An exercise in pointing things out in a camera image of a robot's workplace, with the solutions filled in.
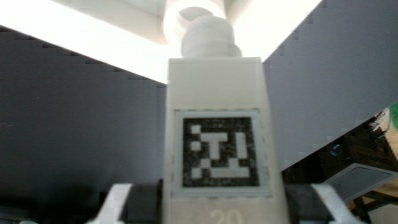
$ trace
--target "white tower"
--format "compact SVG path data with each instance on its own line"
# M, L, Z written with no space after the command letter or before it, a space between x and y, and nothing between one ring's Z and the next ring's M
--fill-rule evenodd
M174 27L165 14L165 33L184 36L168 62L163 223L286 224L261 59L241 58L213 16L222 1L186 2L168 1Z

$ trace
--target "white cylindrical top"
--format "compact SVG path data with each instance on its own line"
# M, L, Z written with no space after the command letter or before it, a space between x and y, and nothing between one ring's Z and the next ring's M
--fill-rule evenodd
M225 19L211 15L195 18L183 37L181 55L184 58L241 56Z
M174 47L181 45L190 22L202 15L225 18L224 0L167 0L163 33Z

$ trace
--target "number 20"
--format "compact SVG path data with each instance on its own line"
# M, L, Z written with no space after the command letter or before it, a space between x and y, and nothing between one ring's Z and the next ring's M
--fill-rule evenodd
M209 216L216 218L215 224L241 224L241 214L238 210L229 210L227 213L222 210L213 210Z

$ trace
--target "white ceiling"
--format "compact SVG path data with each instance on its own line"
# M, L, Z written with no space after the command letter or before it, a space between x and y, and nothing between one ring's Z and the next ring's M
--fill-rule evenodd
M167 0L122 0L126 1L136 8L140 8L147 13L151 13L156 17L163 17L165 11L165 1ZM229 9L231 4L238 0L224 0L225 9Z

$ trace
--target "gray panel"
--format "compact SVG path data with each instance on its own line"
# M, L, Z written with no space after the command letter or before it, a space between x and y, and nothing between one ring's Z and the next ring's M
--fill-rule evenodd
M387 172L362 167L341 171L341 174L335 174L337 178L330 181L341 199L353 199L360 195L360 192L366 193L371 190L371 186L376 183L389 180L391 176Z
M398 2L334 0L264 63L286 168L398 100Z

